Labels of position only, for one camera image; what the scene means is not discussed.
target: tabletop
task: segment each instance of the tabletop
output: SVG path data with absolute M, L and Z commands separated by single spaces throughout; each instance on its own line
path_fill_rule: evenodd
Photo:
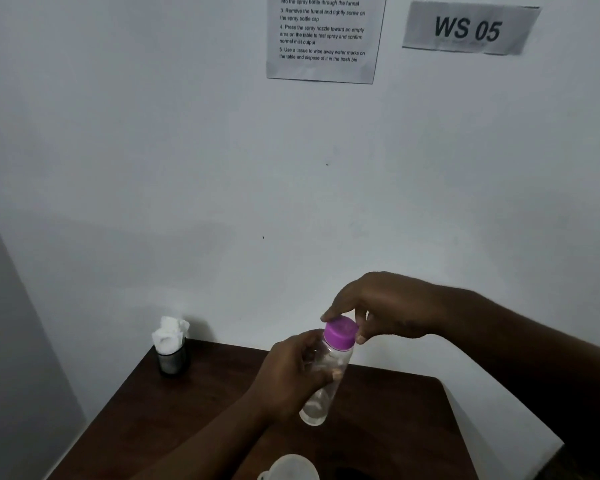
M 122 480 L 176 448 L 247 391 L 267 352 L 187 340 L 188 371 L 138 363 L 49 480 Z M 269 428 L 234 479 L 256 480 L 280 456 L 307 457 L 321 479 L 477 480 L 440 381 L 350 365 L 323 425 Z

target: person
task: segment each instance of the person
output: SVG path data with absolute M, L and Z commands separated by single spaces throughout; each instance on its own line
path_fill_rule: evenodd
M 433 333 L 463 350 L 519 398 L 579 458 L 600 471 L 600 347 L 533 322 L 478 293 L 392 273 L 346 285 L 322 316 L 354 310 L 357 343 Z M 340 371 L 307 372 L 303 352 L 321 330 L 273 346 L 247 393 L 134 480 L 231 477 L 272 423 L 298 414 Z

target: ws 05 sign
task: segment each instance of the ws 05 sign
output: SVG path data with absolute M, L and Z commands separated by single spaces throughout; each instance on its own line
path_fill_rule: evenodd
M 540 8 L 414 1 L 403 47 L 520 54 Z

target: hand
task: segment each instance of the hand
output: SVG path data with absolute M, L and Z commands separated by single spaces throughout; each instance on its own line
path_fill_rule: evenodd
M 322 339 L 322 330 L 305 331 L 273 346 L 247 396 L 271 421 L 298 414 L 318 389 L 342 378 L 342 371 L 305 371 L 303 353 Z
M 400 274 L 367 273 L 338 293 L 321 320 L 328 322 L 355 310 L 359 344 L 376 335 L 416 339 L 440 332 L 454 291 L 460 290 Z

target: bottle cap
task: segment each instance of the bottle cap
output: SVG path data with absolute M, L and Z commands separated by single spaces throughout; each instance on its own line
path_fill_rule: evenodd
M 339 316 L 324 327 L 324 340 L 334 349 L 349 350 L 356 343 L 358 325 L 351 319 Z

